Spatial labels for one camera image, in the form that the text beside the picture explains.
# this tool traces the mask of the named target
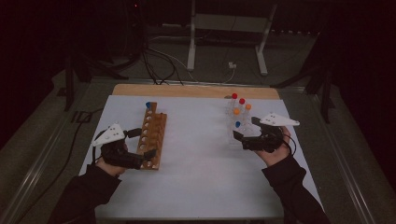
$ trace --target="black sleeve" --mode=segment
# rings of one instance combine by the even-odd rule
[[[306,170],[288,156],[283,161],[262,170],[285,209],[304,224],[328,224],[322,207],[303,186]]]
[[[49,223],[64,223],[93,213],[96,206],[108,203],[119,183],[119,179],[101,168],[88,165],[85,175],[75,176],[67,184]]]

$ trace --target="floor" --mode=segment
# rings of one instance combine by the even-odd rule
[[[59,89],[64,87],[64,72],[54,77],[54,91],[0,151],[2,214],[7,214],[14,221],[19,219],[20,223],[46,222],[64,185],[71,176],[78,174],[89,139],[92,139],[100,118],[100,113],[96,113],[90,123],[81,125],[78,129],[77,123],[69,121],[74,112],[102,108],[106,104],[107,96],[118,83],[152,83],[147,66],[152,66],[150,73],[153,74],[154,71],[158,80],[172,75],[163,82],[164,85],[182,83],[268,87],[298,74],[316,40],[310,35],[271,33],[264,49],[269,74],[264,77],[259,74],[255,59],[254,44],[257,36],[240,40],[240,36],[209,34],[205,41],[200,39],[197,42],[195,69],[187,72],[185,65],[189,39],[183,34],[188,35],[188,31],[181,29],[177,36],[172,36],[174,29],[181,28],[170,28],[161,37],[149,37],[152,40],[149,41],[150,50],[146,51],[147,60],[141,58],[135,65],[120,72],[128,80],[115,80],[95,73],[91,83],[77,83],[76,101],[69,112],[64,112],[64,97],[57,96]],[[173,63],[159,57],[156,51],[160,51],[161,55],[168,55]],[[236,63],[236,68],[230,69],[228,62]],[[178,76],[172,72],[173,67],[177,69]],[[306,160],[312,167],[311,172],[323,206],[332,223],[396,223],[396,196],[387,184],[337,88],[332,86],[333,108],[329,110],[331,123],[326,124],[318,113],[320,92],[318,95],[304,93],[307,81],[305,78],[293,83],[279,90],[279,94],[290,110],[290,116],[305,124],[299,128],[297,134]],[[69,153],[70,161],[66,163]],[[35,166],[37,158],[44,158],[45,164]],[[35,178],[28,179],[28,184],[25,182],[23,185],[22,180],[26,180],[28,175],[32,176],[32,167],[38,167],[34,171],[40,172]],[[60,171],[60,177],[50,186],[51,180]],[[125,222],[98,220],[98,223],[104,224]],[[272,224],[282,223],[282,220],[167,222]],[[127,223],[163,222],[134,220]]]

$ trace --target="hand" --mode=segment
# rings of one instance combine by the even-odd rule
[[[281,129],[284,134],[283,140],[286,143],[289,143],[289,140],[290,140],[288,138],[288,136],[290,136],[289,130],[286,127],[281,127]],[[276,164],[277,162],[282,161],[283,159],[288,157],[290,150],[285,144],[282,144],[278,149],[276,149],[272,153],[266,152],[264,150],[254,151],[254,152],[256,152],[256,154],[260,158],[262,158],[262,160],[265,162],[265,164],[267,164],[267,166],[272,166],[272,165]]]
[[[126,144],[124,144],[123,147],[125,150],[128,151],[128,147],[126,146]],[[112,176],[122,175],[126,171],[126,168],[124,168],[124,167],[114,166],[114,165],[110,165],[110,164],[106,163],[102,157],[99,158],[98,162],[95,165]]]

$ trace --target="white table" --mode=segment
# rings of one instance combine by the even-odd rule
[[[263,161],[243,150],[242,145],[228,143],[226,99],[111,95],[94,136],[115,122],[124,130],[139,128],[149,101],[158,103],[157,113],[168,116],[160,170],[128,170],[120,177],[122,182],[110,202],[96,208],[98,217],[169,220],[283,216],[280,201],[262,174]],[[276,112],[288,117],[281,100],[247,98],[247,102],[252,104],[253,116]],[[307,171],[304,185],[320,201],[295,131],[288,128],[297,143],[294,157]],[[135,152],[137,141],[137,137],[127,139],[131,152]],[[81,174],[91,161],[90,147]]]

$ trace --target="wooden peg board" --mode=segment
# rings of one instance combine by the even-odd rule
[[[142,164],[141,170],[159,170],[161,154],[163,151],[163,136],[165,135],[166,114],[156,114],[157,103],[149,102],[142,124],[136,153],[143,155],[152,149],[157,149],[157,154],[150,161]]]

